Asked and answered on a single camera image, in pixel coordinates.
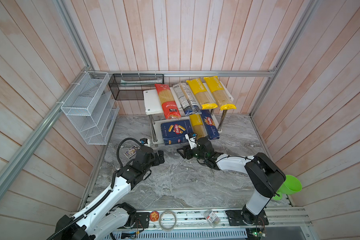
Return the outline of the blue Barilla spaghetti box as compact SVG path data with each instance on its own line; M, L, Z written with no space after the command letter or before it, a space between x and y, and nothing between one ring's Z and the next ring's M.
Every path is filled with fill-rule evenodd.
M207 136L210 140L217 140L220 138L220 134L215 125L214 120L210 114L209 110L201 110L201 118L206 129Z

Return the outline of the blue Barilla rigatoni box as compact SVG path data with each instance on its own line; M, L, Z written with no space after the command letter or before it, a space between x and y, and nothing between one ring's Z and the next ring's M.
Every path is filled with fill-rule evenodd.
M190 120L161 123L161 132L166 146L188 142L186 135L194 133Z

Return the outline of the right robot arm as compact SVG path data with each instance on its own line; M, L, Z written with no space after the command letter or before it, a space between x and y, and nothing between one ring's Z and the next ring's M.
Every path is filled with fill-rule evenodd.
M250 200L241 211L226 211L227 216L238 225L251 226L265 218L265 207L277 196L287 177L264 153L254 156L234 156L216 152L209 138L191 138L189 145L177 149L183 159L197 159L202 166L218 171L234 171L247 174L255 188Z

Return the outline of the red spaghetti bag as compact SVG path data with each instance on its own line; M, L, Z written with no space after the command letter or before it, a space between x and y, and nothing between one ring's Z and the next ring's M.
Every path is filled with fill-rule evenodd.
M155 84L159 100L166 119L180 119L181 114L170 90L169 85Z

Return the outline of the clear blue spaghetti bag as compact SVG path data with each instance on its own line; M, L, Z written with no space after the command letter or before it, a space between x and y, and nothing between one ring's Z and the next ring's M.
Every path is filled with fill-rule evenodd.
M185 82L173 85L173 89L186 116L201 113L190 87Z

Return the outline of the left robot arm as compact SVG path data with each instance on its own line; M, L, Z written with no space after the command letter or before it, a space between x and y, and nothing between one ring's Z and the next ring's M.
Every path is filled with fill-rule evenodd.
M135 158L115 171L110 185L72 217L60 218L49 240L102 240L115 229L134 225L136 209L119 200L152 173L151 167L165 162L164 152L142 146Z

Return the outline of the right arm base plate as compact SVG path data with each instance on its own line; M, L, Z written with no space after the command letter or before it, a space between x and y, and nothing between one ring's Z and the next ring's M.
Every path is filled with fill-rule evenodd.
M253 215L250 211L244 210L227 210L225 211L230 226L266 226L269 225L268 217L265 210L258 215Z

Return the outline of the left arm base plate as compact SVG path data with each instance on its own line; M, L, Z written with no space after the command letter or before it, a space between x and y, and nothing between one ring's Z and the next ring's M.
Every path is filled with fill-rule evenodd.
M129 216L127 223L120 229L147 229L150 224L150 212L137 212Z

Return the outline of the yellow Pastatime spaghetti bag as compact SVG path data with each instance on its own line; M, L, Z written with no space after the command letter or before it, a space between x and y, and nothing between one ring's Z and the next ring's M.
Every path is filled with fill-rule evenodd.
M233 101L227 95L223 84L220 82L217 76L213 77L204 77L213 98L215 99L218 107L221 111L223 110L235 110L237 107L234 105Z
M197 140L208 136L200 114L190 115L190 121Z
M218 107L201 79L188 80L187 83L203 110L211 110Z

